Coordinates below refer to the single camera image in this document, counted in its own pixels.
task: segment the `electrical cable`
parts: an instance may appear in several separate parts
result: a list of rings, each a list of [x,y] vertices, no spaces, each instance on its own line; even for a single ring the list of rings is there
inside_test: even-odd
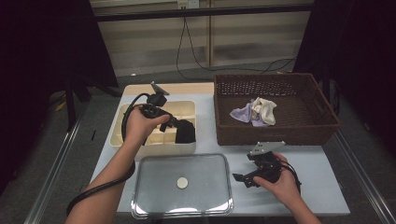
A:
[[[299,178],[298,178],[298,176],[297,176],[296,170],[294,170],[294,167],[292,167],[292,166],[290,165],[290,163],[288,163],[288,162],[286,162],[286,161],[280,161],[280,162],[284,162],[284,163],[287,164],[287,165],[281,164],[280,166],[282,166],[283,168],[289,170],[289,171],[293,174],[293,176],[294,176],[294,181],[295,181],[295,183],[296,183],[297,190],[298,190],[298,191],[300,192],[300,194],[301,194],[301,182],[300,182],[300,180],[299,180]]]
[[[127,121],[128,121],[128,118],[129,118],[131,112],[134,110],[134,107],[135,107],[134,104],[135,104],[136,101],[137,101],[141,96],[143,96],[143,95],[149,97],[149,95],[148,95],[147,93],[140,93],[139,95],[137,95],[137,96],[134,98],[134,100],[131,102],[131,104],[128,106],[128,108],[127,108],[127,110],[126,110],[126,112],[125,112],[125,114],[124,114],[124,117],[123,117],[123,119],[122,119],[122,125],[121,125],[122,140],[125,139],[126,124],[127,124]],[[89,190],[87,190],[87,191],[84,191],[84,192],[80,193],[80,194],[79,194],[76,198],[74,198],[74,199],[70,202],[70,204],[67,206],[66,215],[69,216],[69,214],[70,214],[70,212],[72,211],[73,207],[74,207],[77,203],[79,203],[79,202],[81,202],[82,200],[84,200],[84,199],[90,197],[90,196],[93,195],[94,193],[97,193],[98,191],[101,191],[101,190],[104,190],[104,189],[111,188],[111,187],[116,186],[116,185],[118,185],[118,184],[120,184],[120,183],[126,181],[127,179],[129,179],[129,178],[134,174],[135,167],[136,167],[136,165],[135,165],[135,162],[134,162],[134,163],[132,164],[131,169],[128,171],[128,173],[127,173],[126,175],[122,176],[121,178],[112,180],[112,181],[107,182],[107,183],[105,183],[105,184],[99,185],[99,186],[97,186],[97,187],[95,187],[95,188],[93,188],[93,189],[89,189]]]
[[[262,70],[262,69],[252,69],[252,68],[238,68],[238,67],[229,67],[229,68],[207,68],[207,67],[203,67],[203,66],[198,62],[198,60],[197,60],[197,58],[196,58],[195,51],[194,51],[193,44],[192,44],[192,40],[191,40],[191,34],[190,34],[189,25],[187,24],[187,19],[184,18],[183,30],[182,30],[182,32],[181,32],[180,42],[179,42],[178,49],[177,49],[177,61],[176,61],[176,65],[177,65],[177,71],[178,71],[178,73],[179,73],[182,77],[184,77],[184,78],[186,78],[186,79],[194,79],[194,80],[212,80],[212,79],[209,79],[209,78],[190,78],[190,77],[185,77],[185,76],[181,73],[181,71],[179,70],[179,67],[178,67],[178,58],[179,58],[181,43],[182,43],[182,41],[183,41],[183,35],[184,35],[184,32],[185,32],[186,28],[187,28],[187,33],[188,33],[189,40],[190,40],[190,46],[191,46],[192,56],[193,56],[195,62],[196,62],[202,69],[205,69],[206,71],[218,72],[218,71],[226,71],[226,70],[242,70],[242,71],[260,72],[260,74],[263,74],[263,73],[265,73],[265,72],[273,72],[273,71],[282,69],[282,68],[286,67],[289,63],[291,63],[292,61],[294,61],[294,60],[297,58],[297,56],[296,56],[296,57],[293,57],[293,58],[291,58],[291,59],[279,59],[279,60],[273,61],[273,62],[271,62],[270,65],[267,66],[267,68],[264,69],[264,70]],[[288,61],[286,64],[284,64],[284,65],[282,65],[281,67],[278,67],[278,68],[276,68],[276,69],[270,69],[271,66],[272,66],[274,63],[277,63],[277,62],[280,62],[280,61],[285,61],[285,60]]]

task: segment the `dark curtain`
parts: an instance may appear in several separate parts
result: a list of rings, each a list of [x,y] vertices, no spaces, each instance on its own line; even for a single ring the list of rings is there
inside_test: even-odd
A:
[[[294,72],[332,78],[396,156],[396,8],[391,0],[316,0]]]
[[[0,192],[29,155],[49,97],[67,80],[74,91],[118,86],[92,17],[88,0],[0,1]]]

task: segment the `white table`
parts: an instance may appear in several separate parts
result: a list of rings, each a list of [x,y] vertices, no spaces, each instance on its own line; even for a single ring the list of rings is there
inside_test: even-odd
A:
[[[247,154],[254,146],[221,147],[216,140],[216,126],[213,104],[213,83],[163,84],[170,92],[168,101],[191,100],[196,104],[196,149],[194,153],[222,153],[229,163],[230,182],[233,195],[233,211],[236,217],[279,217],[290,216],[290,211],[269,191],[263,188],[247,189],[242,182],[236,182],[232,173],[245,175],[256,169]],[[120,99],[121,105],[129,104],[140,92],[152,93],[150,85],[128,86]],[[93,172],[94,179],[110,161],[116,150],[109,144],[116,118],[108,132],[102,154]],[[283,154],[295,168],[302,182],[302,196],[317,216],[341,216],[349,214],[344,196],[335,179],[332,167],[321,146],[284,146],[276,150]],[[119,213],[131,213],[136,174],[125,185],[121,196]]]

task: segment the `human hand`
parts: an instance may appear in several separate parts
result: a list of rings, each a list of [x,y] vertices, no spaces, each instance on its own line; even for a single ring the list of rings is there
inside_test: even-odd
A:
[[[274,153],[274,155],[281,162],[288,161],[284,156],[280,155],[279,153]],[[287,207],[290,207],[292,204],[296,203],[296,201],[300,201],[302,199],[300,192],[296,187],[293,174],[285,168],[282,168],[280,178],[274,184],[259,176],[254,176],[253,180],[258,185],[272,192],[275,197]]]
[[[139,105],[135,106],[128,118],[124,142],[127,142],[134,137],[137,137],[143,142],[158,125],[165,123],[170,119],[169,115],[162,115],[155,119],[148,119],[141,113],[140,108],[141,106]]]

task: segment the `wall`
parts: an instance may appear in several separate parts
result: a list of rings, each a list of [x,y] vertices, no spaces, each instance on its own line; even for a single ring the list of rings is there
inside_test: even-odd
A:
[[[200,7],[248,7],[305,4],[312,0],[200,1]],[[177,9],[171,0],[91,0],[95,14]],[[309,12],[187,18],[191,41],[202,66],[266,63],[297,55]],[[182,18],[100,22],[116,76],[176,70]],[[196,68],[187,30],[179,68]]]

